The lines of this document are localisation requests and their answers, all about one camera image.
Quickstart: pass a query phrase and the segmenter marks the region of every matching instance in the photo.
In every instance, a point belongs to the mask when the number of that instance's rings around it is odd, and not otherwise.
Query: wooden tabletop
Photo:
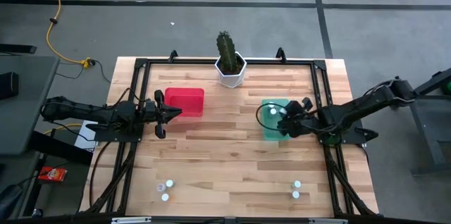
[[[130,86],[135,59],[118,58],[109,104]],[[345,62],[333,59],[326,60],[326,64],[334,104],[351,100]],[[213,65],[152,65],[147,97],[153,98],[155,90],[164,92],[167,87],[203,88],[204,114],[201,118],[173,119],[165,126],[166,139],[156,138],[153,124],[145,126],[135,157],[127,215],[333,215],[323,148],[315,135],[285,142],[265,141],[255,119],[263,99],[314,100],[309,67],[248,65],[243,84],[228,89],[218,82]],[[117,148],[118,144],[111,143],[99,160],[93,181],[94,200],[111,180]],[[343,145],[343,154],[350,184],[377,212],[364,152],[356,146]],[[175,187],[168,191],[169,201],[164,202],[156,186],[168,179],[174,180]],[[295,180],[302,182],[299,199],[291,198],[291,183]],[[85,187],[82,210],[88,207],[90,182]],[[344,211],[341,186],[338,191]],[[121,194],[117,195],[115,207]]]

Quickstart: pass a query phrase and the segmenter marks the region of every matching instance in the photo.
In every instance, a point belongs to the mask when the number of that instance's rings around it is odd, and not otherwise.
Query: concrete floor
[[[315,0],[138,0],[295,2]],[[438,4],[451,0],[323,0],[347,4]],[[52,55],[45,32],[56,6],[0,6],[0,42],[33,44],[37,55]],[[352,92],[363,94],[396,75],[417,86],[451,65],[449,11],[325,10],[334,58],[345,59]],[[64,6],[51,35],[55,48],[74,59],[87,56],[104,64],[111,77],[117,56],[216,56],[215,38],[229,30],[244,56],[272,57],[282,46],[289,57],[325,58],[314,8],[218,8],[156,6]],[[76,75],[77,66],[59,73]],[[79,79],[55,77],[49,96],[102,104],[109,84],[95,67]],[[451,222],[451,177],[413,178],[410,168],[428,163],[426,144],[408,109],[382,110],[364,119],[380,133],[369,143],[374,190],[385,216]],[[37,130],[50,128],[39,122]]]

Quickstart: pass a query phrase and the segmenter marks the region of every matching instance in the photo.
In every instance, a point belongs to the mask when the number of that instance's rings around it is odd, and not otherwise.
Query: white hexagonal pot
[[[216,61],[216,63],[214,64],[214,66],[216,66],[216,69],[219,73],[219,82],[222,85],[229,87],[229,88],[234,88],[234,87],[239,86],[245,78],[247,62],[238,51],[236,51],[235,54],[238,57],[238,59],[240,59],[242,61],[241,71],[237,75],[224,75],[221,72],[221,70],[219,70],[218,64],[219,64],[219,60],[221,59],[221,57],[219,57],[218,60]]]

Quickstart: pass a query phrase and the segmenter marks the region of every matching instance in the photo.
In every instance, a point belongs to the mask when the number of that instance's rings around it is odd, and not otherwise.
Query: cactus
[[[227,31],[219,32],[216,39],[216,46],[218,46],[219,55],[221,56],[219,68],[223,74],[234,75],[241,70],[240,65],[235,55],[235,45]]]

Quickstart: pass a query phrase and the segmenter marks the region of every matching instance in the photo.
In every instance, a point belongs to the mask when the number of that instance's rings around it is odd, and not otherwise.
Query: teal bin
[[[288,101],[288,99],[265,99],[262,101],[262,104],[267,104],[269,102],[273,102],[273,103],[279,104],[281,106],[287,106],[289,101]],[[269,107],[268,105],[261,107],[260,118],[261,118],[261,123],[263,123],[266,127],[276,129],[277,122],[282,120],[282,116],[279,113],[279,110],[281,109],[281,107],[274,106],[274,108],[276,109],[277,113],[275,115],[272,115],[271,107]],[[264,131],[264,139],[265,140],[280,141],[280,140],[287,140],[290,138],[290,136],[288,136],[288,135],[282,136],[280,132],[275,131],[275,130],[269,130],[269,129],[263,128],[263,131]]]

